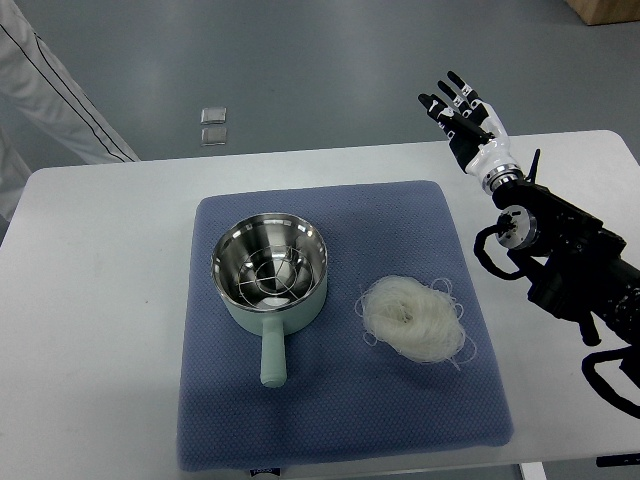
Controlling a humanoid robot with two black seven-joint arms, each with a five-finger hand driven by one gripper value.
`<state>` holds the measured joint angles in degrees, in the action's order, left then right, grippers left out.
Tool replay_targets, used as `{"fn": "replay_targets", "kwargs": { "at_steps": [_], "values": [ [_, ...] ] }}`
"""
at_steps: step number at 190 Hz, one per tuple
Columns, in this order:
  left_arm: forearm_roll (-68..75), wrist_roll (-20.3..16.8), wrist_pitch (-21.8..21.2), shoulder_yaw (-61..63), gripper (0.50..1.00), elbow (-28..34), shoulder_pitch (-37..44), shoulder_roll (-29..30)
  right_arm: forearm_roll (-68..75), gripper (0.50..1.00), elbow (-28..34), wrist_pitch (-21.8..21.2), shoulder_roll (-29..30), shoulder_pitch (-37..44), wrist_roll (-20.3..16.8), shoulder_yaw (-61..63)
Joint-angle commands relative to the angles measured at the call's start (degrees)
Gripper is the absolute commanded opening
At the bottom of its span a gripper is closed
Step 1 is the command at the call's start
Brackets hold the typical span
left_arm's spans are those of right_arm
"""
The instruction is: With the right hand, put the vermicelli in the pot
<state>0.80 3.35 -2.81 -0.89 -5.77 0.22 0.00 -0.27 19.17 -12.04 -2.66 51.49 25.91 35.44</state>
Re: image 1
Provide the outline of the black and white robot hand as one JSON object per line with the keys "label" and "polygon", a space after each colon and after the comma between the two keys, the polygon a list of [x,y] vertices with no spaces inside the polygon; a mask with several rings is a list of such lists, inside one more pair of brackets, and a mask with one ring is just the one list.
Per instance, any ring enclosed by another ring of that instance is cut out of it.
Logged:
{"label": "black and white robot hand", "polygon": [[462,171],[492,194],[499,186],[524,177],[510,152],[510,138],[493,107],[457,73],[437,83],[442,95],[421,94],[419,102],[448,139]]}

